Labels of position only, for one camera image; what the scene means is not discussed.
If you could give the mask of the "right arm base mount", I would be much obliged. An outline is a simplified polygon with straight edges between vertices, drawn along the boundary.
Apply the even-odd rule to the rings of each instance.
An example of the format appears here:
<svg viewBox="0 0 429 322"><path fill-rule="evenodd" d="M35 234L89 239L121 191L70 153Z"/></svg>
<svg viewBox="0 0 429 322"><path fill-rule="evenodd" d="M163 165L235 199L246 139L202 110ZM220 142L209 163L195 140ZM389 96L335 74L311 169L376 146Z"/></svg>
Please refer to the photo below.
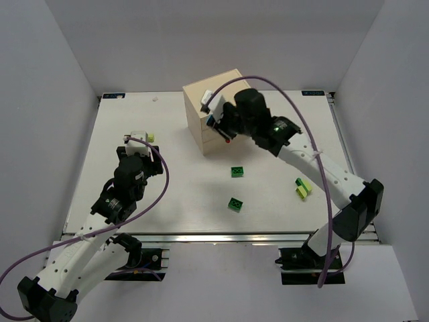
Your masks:
<svg viewBox="0 0 429 322"><path fill-rule="evenodd" d="M302 248L280 248L275 263L280 269L282 284L288 286L317 285L324 268L324 258L307 256ZM345 284L344 274L336 273L342 267L341 255L337 252L329 266L325 284Z"/></svg>

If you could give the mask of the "long teal lego brick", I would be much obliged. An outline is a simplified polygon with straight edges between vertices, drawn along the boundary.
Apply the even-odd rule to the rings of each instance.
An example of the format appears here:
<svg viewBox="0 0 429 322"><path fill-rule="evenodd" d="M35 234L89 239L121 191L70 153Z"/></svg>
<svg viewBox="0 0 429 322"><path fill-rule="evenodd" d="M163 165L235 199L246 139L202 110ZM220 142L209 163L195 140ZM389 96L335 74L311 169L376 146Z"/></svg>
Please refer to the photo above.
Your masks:
<svg viewBox="0 0 429 322"><path fill-rule="evenodd" d="M212 115L210 115L206 120L206 125L210 128L213 128L216 124L216 121Z"/></svg>

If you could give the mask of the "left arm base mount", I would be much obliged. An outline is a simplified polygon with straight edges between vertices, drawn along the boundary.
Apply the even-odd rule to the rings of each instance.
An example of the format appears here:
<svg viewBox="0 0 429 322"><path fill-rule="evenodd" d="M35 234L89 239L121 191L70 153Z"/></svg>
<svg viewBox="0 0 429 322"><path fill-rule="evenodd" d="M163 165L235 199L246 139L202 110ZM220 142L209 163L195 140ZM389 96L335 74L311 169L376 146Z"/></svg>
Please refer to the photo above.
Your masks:
<svg viewBox="0 0 429 322"><path fill-rule="evenodd" d="M127 233L110 237L104 249L113 244L123 249L127 261L110 273L105 280L161 282L164 279L168 268L168 249L144 246L137 238Z"/></svg>

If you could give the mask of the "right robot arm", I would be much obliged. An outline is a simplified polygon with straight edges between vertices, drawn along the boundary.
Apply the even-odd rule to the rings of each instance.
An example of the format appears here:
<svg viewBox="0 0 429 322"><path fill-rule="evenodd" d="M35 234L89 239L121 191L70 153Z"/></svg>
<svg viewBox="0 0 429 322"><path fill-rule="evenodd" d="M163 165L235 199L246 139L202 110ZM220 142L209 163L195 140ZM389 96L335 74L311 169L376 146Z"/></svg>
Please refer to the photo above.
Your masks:
<svg viewBox="0 0 429 322"><path fill-rule="evenodd" d="M234 102L222 96L208 105L207 125L226 140L237 135L250 137L255 144L293 166L324 191L329 205L339 210L317 229L302 246L312 256L323 258L328 249L354 242L379 214L384 186L349 173L323 153L312 149L308 137L286 117L273 116L264 96L255 89L239 91Z"/></svg>

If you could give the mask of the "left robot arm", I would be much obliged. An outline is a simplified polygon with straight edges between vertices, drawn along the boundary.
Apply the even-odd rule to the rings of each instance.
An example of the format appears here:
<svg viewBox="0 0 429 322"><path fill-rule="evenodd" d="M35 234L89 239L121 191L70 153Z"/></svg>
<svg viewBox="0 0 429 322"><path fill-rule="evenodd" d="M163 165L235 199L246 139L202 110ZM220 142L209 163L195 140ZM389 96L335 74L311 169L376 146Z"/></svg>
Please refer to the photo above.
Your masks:
<svg viewBox="0 0 429 322"><path fill-rule="evenodd" d="M17 291L24 309L38 321L70 321L79 302L119 268L141 264L141 242L120 227L135 218L147 180L167 172L158 146L126 138L119 159L90 214L56 259L34 278L23 278Z"/></svg>

